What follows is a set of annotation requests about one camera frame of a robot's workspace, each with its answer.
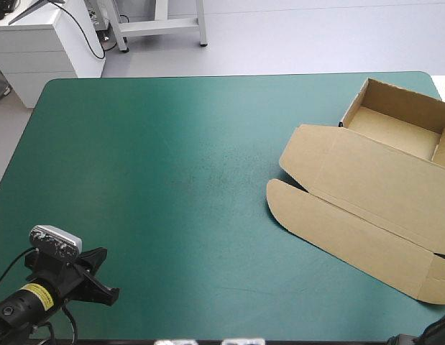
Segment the white drawer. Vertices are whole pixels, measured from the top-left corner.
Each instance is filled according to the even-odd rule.
[[[73,72],[65,52],[2,52],[2,73]]]
[[[4,73],[4,75],[27,108],[35,107],[48,81],[60,78],[77,78],[75,72]]]
[[[0,31],[0,52],[47,52],[64,50],[55,30]]]

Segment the open cardboard box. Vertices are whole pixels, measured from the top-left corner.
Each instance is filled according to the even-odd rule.
[[[445,304],[445,103],[367,80],[339,127],[298,127],[267,185],[288,231],[425,302]]]

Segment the green table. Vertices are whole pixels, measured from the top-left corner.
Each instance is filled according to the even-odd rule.
[[[81,338],[373,340],[445,313],[279,226],[265,201],[294,128],[337,125],[367,77],[438,97],[423,73],[55,80],[0,185],[0,273],[35,224],[107,247],[112,307]],[[16,268],[0,298],[24,283]],[[70,336],[55,318],[57,336]]]

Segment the black cable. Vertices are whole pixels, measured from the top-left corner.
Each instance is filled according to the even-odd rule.
[[[116,42],[114,45],[112,45],[109,49],[104,49],[104,52],[108,52],[109,50],[112,50],[116,47]]]
[[[85,32],[83,31],[83,29],[82,29],[80,23],[78,23],[77,19],[75,19],[75,17],[74,17],[74,16],[73,16],[67,9],[63,8],[62,6],[56,4],[55,2],[53,2],[53,1],[51,1],[51,0],[47,0],[47,1],[50,2],[51,4],[55,5],[55,6],[58,7],[59,9],[62,9],[62,10],[63,10],[63,11],[64,11],[70,18],[73,19],[73,21],[77,24],[78,28],[80,29],[80,31],[81,31],[83,37],[85,37],[85,41],[86,41],[86,44],[88,45],[88,48],[90,48],[90,51],[93,53],[93,55],[94,55],[96,58],[98,58],[99,60],[103,60],[103,59],[106,57],[106,52],[108,52],[108,51],[110,51],[110,50],[112,50],[112,49],[114,49],[114,48],[116,47],[116,43],[115,43],[115,44],[114,44],[113,46],[111,46],[109,49],[104,49],[104,48],[102,48],[102,56],[97,55],[97,54],[94,52],[93,47],[91,47],[91,44],[90,44],[90,42],[88,41],[88,38],[87,38]],[[127,21],[129,22],[129,17],[128,17],[128,16],[125,16],[124,14],[120,14],[120,17],[125,17],[125,18],[127,19]]]
[[[75,322],[75,319],[73,318],[72,314],[70,313],[70,311],[67,309],[67,307],[65,305],[63,305],[61,307],[61,310],[67,316],[67,318],[70,321],[70,325],[72,326],[73,338],[72,338],[72,344],[71,345],[77,345],[77,341],[78,341],[77,323]]]
[[[35,248],[28,248],[26,250],[24,250],[21,254],[19,254],[17,257],[14,258],[14,260],[12,261],[11,264],[9,264],[9,266],[6,268],[4,274],[1,275],[0,277],[0,283],[1,281],[5,278],[6,274],[8,273],[8,271],[13,267],[14,264],[16,264],[16,262],[21,259],[25,254],[30,253],[32,251],[34,251]]]
[[[51,0],[47,0],[47,1],[50,2],[51,4],[55,5],[57,8],[63,10],[63,11],[64,11],[70,18],[73,19],[73,21],[77,24],[78,28],[80,29],[80,31],[81,31],[83,37],[85,37],[86,44],[88,45],[88,48],[90,48],[90,51],[93,53],[93,55],[94,55],[96,58],[98,58],[99,60],[103,60],[103,59],[106,57],[106,52],[105,52],[104,49],[103,49],[103,50],[102,50],[102,56],[99,56],[99,55],[97,55],[97,54],[94,52],[93,47],[91,47],[91,44],[90,44],[90,42],[88,41],[88,38],[87,38],[85,32],[83,31],[83,29],[82,29],[80,23],[78,23],[77,19],[75,19],[75,17],[74,17],[74,16],[73,16],[67,9],[65,9],[64,7],[59,6],[58,4],[56,4],[55,2],[53,2],[53,1],[51,1]]]
[[[48,331],[50,331],[50,337],[41,341],[38,345],[45,345],[48,341],[51,341],[50,345],[56,345],[55,329],[52,327],[51,322],[42,323],[39,328],[43,326],[48,327]]]

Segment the gray floor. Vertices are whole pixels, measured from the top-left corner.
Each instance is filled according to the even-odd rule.
[[[194,0],[170,0],[172,17]],[[131,20],[153,13],[119,1]],[[108,52],[103,77],[422,70],[445,97],[445,0],[206,0],[209,46],[198,34],[138,37]],[[31,111],[0,101],[0,179]]]

